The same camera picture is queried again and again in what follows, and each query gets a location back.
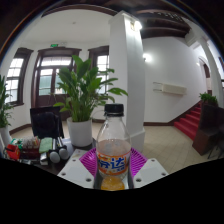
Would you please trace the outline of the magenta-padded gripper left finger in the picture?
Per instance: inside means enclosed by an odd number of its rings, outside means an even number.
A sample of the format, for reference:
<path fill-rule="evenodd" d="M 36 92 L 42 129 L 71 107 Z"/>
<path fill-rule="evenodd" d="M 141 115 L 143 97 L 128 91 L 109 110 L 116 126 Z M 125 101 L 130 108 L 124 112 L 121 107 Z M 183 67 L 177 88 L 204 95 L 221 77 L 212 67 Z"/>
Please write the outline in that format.
<path fill-rule="evenodd" d="M 76 149 L 58 176 L 84 188 L 94 187 L 97 175 L 96 149 Z"/>

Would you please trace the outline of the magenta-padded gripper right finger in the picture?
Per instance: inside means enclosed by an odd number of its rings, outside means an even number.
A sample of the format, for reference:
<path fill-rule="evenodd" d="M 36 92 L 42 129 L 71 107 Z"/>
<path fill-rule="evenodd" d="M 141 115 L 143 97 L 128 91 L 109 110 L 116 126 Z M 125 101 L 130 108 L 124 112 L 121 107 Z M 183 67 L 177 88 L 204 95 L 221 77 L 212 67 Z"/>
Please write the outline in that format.
<path fill-rule="evenodd" d="M 157 181 L 168 175 L 168 172 L 155 159 L 147 159 L 136 149 L 131 149 L 128 171 L 128 187 L 136 189 Z"/>

